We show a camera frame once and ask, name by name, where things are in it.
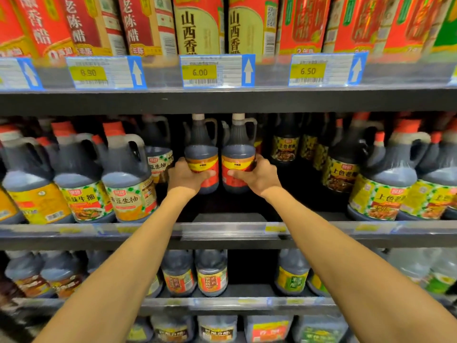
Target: person's right arm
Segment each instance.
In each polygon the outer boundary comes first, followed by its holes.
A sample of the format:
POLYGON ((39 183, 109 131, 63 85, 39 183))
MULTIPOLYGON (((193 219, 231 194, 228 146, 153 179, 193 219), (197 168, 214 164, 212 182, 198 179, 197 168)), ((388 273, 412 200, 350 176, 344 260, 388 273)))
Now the person's right arm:
POLYGON ((455 342, 457 321, 384 259, 303 206, 261 156, 253 172, 232 171, 287 225, 357 338, 364 343, 455 342))

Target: person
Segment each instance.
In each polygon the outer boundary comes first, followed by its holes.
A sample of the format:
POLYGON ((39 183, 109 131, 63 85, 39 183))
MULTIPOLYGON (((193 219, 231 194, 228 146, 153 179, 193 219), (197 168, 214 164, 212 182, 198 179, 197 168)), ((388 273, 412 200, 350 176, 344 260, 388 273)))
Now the person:
MULTIPOLYGON (((457 321, 380 256, 296 201, 277 169, 256 156, 252 172, 231 170, 279 213, 364 343, 455 342, 457 321)), ((192 173, 184 158, 169 170, 161 206, 60 308, 35 343, 125 342, 181 210, 214 171, 192 173)))

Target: hand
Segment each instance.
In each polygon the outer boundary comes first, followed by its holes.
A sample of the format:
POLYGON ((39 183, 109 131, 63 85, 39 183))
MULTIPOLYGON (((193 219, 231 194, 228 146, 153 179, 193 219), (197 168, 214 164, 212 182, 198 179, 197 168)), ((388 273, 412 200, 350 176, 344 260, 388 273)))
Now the hand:
POLYGON ((168 192, 176 187, 184 187, 189 199, 197 195, 205 179, 216 175, 216 171, 207 170, 200 173, 193 173, 187 165, 185 158, 180 158, 174 167, 168 169, 168 192))
POLYGON ((255 156, 255 161, 257 166, 252 172, 229 170, 227 174, 245 181, 253 192, 264 197, 265 190, 271 187, 281 187, 281 183, 279 182, 276 166, 270 164, 270 161, 260 154, 255 156))

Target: forearm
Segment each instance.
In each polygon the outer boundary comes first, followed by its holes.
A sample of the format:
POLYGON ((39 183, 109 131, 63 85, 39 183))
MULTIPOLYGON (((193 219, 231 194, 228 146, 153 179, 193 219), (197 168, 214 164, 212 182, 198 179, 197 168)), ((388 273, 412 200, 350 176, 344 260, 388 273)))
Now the forearm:
POLYGON ((264 196, 361 341, 450 342, 455 319, 425 291, 284 189, 264 196))
POLYGON ((36 343, 125 341, 189 200, 185 190, 170 190, 149 219, 66 301, 36 343))

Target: person's right hand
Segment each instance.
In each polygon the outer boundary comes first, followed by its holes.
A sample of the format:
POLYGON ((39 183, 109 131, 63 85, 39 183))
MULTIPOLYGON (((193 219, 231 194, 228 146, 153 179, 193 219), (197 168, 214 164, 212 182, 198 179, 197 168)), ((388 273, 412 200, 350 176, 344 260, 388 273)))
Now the person's right hand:
POLYGON ((229 170, 227 174, 246 182, 254 193, 264 197, 265 190, 271 187, 281 187, 281 183, 279 182, 276 166, 270 164, 270 161, 260 154, 255 156, 255 160, 257 166, 254 171, 229 170))

